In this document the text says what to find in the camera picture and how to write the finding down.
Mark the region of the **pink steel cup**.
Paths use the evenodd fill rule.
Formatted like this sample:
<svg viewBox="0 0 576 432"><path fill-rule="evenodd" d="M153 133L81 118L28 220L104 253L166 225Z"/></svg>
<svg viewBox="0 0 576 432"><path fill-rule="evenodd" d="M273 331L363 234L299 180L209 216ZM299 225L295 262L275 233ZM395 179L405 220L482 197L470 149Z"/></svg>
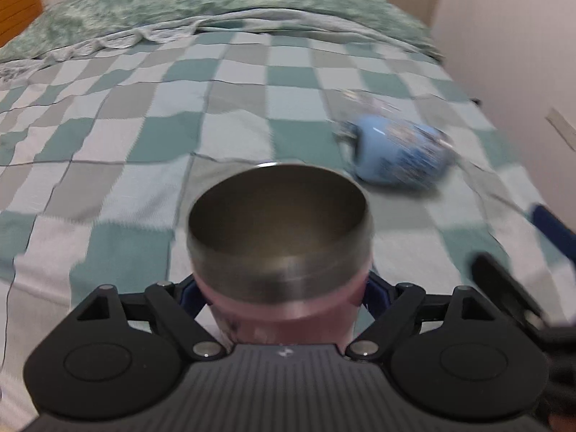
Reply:
<svg viewBox="0 0 576 432"><path fill-rule="evenodd" d="M222 180L188 214L201 293L231 343L351 341L373 262L364 191L315 166L271 164Z"/></svg>

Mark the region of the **wooden headboard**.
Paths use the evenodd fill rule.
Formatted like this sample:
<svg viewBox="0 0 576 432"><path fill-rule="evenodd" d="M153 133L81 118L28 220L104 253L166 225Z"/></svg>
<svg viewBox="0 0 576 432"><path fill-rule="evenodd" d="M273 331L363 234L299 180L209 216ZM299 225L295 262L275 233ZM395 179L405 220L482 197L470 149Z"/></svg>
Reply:
<svg viewBox="0 0 576 432"><path fill-rule="evenodd" d="M43 11L42 0L0 0L0 47L20 35Z"/></svg>

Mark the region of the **green floral duvet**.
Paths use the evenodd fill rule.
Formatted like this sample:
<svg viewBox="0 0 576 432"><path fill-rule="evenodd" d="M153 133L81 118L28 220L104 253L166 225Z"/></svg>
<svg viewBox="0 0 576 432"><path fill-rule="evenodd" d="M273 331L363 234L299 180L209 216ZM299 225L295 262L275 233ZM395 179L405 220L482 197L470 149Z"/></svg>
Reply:
<svg viewBox="0 0 576 432"><path fill-rule="evenodd" d="M333 16L374 29L441 60L428 27L387 0L64 0L1 49L1 59L36 58L53 49L123 30L255 9Z"/></svg>

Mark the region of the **checkered green bed blanket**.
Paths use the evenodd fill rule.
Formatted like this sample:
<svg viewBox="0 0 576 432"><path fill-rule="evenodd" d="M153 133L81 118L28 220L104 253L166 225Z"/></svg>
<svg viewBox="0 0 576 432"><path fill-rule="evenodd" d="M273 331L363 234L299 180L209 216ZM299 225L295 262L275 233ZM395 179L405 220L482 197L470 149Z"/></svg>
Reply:
<svg viewBox="0 0 576 432"><path fill-rule="evenodd" d="M96 286L188 276L185 216L204 189L269 161L348 170L336 129L357 113L351 91L440 129L458 154L428 196L369 190L379 273L448 293L484 251L551 319L573 320L573 266L528 220L540 193L432 59L246 32L127 42L1 90L2 424L32 420L24 361Z"/></svg>

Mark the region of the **blue printed cup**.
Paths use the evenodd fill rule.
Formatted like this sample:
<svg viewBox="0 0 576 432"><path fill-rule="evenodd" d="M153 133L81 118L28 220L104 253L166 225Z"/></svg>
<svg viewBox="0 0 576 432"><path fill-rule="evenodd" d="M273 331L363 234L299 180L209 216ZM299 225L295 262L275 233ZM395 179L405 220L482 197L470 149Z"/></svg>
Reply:
<svg viewBox="0 0 576 432"><path fill-rule="evenodd" d="M340 122L338 133L351 141L354 176L372 185L432 188L456 162L446 133L407 120L365 114Z"/></svg>

